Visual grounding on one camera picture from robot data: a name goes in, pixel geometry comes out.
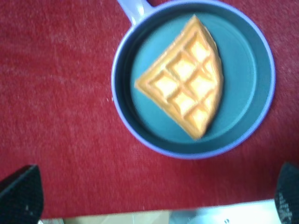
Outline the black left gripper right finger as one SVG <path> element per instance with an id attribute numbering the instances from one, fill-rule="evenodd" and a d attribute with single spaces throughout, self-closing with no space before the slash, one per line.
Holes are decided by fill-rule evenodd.
<path id="1" fill-rule="evenodd" d="M 280 222 L 297 224 L 299 222 L 299 168 L 285 163 L 279 173 L 275 206 Z"/>

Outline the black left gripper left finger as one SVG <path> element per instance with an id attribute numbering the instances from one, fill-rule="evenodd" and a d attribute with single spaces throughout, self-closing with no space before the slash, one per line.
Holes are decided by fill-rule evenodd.
<path id="1" fill-rule="evenodd" d="M 36 224 L 44 208 L 40 169 L 26 165 L 0 181 L 0 222 Z"/>

